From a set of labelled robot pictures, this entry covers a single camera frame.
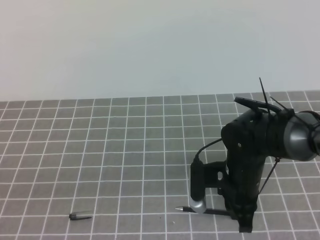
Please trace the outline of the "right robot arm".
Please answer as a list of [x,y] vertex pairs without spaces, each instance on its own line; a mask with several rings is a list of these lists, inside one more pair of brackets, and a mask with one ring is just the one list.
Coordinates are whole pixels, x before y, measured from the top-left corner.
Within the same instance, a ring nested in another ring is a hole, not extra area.
[[250,233],[266,159],[307,162],[319,155],[320,121],[310,111],[268,114],[250,109],[226,124],[221,138],[231,186],[231,192],[223,194],[225,204],[234,212],[239,232]]

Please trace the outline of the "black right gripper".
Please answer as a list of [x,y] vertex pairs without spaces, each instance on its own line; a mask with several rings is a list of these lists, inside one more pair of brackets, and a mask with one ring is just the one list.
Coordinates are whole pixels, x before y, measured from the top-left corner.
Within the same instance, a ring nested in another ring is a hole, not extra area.
[[240,233],[251,233],[257,208],[260,181],[267,157],[285,158],[284,132],[288,112],[269,115],[248,110],[225,125],[221,138],[227,148],[228,179],[235,192],[225,207]]

